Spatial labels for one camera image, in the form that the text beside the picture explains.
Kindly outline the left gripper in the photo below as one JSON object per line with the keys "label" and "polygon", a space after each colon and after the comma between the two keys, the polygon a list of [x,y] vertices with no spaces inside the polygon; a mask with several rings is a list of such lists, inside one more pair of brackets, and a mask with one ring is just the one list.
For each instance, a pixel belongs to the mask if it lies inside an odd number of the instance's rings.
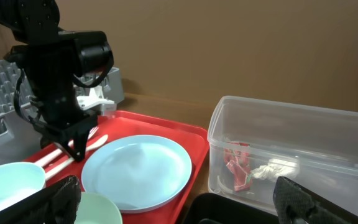
{"label": "left gripper", "polygon": [[27,71],[26,77],[34,94],[30,103],[37,109],[37,115],[27,120],[42,135],[40,148],[56,145],[75,161],[84,160],[88,135],[97,124],[97,115],[80,108],[74,73]]}

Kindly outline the green bowl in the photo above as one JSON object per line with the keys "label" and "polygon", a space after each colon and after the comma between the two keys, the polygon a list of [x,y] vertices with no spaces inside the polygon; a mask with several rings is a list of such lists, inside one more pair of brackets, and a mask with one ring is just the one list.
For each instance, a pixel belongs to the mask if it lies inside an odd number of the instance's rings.
{"label": "green bowl", "polygon": [[118,207],[110,199],[82,192],[74,224],[123,224]]}

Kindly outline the red snack wrapper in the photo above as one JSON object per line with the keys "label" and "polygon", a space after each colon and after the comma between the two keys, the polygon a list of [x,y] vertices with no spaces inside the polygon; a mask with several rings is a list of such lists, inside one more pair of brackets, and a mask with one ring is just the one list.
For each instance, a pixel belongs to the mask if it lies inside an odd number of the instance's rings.
{"label": "red snack wrapper", "polygon": [[234,176],[234,191],[250,190],[252,175],[248,152],[224,148],[224,162]]}

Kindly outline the white tissue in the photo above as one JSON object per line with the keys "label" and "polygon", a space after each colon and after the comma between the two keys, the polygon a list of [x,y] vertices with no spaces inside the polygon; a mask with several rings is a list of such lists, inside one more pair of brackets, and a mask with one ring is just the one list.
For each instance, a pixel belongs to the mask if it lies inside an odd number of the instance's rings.
{"label": "white tissue", "polygon": [[297,162],[270,159],[267,165],[262,165],[251,170],[251,175],[255,179],[275,182],[280,176],[290,179],[295,178],[299,174],[299,171],[300,168]]}

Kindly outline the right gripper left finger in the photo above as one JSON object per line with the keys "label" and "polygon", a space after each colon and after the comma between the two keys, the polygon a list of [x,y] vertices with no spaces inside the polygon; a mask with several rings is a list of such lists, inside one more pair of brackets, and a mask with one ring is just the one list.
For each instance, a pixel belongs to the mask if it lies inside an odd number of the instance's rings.
{"label": "right gripper left finger", "polygon": [[80,201],[80,181],[69,175],[1,210],[0,224],[74,224]]}

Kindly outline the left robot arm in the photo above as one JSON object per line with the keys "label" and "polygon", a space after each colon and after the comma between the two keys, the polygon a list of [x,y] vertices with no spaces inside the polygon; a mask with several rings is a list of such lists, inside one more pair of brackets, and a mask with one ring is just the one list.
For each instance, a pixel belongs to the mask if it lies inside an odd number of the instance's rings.
{"label": "left robot arm", "polygon": [[98,115],[80,108],[75,87],[98,86],[112,69],[114,57],[104,32],[64,30],[59,22],[54,0],[0,0],[0,24],[20,42],[4,57],[22,71],[14,109],[80,162]]}

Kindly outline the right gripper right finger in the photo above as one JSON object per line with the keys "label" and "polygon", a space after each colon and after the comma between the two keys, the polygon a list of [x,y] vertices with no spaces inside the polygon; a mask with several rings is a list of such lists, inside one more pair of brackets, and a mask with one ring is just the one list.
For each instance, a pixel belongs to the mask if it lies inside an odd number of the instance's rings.
{"label": "right gripper right finger", "polygon": [[357,215],[284,176],[276,181],[273,203],[280,224],[358,224]]}

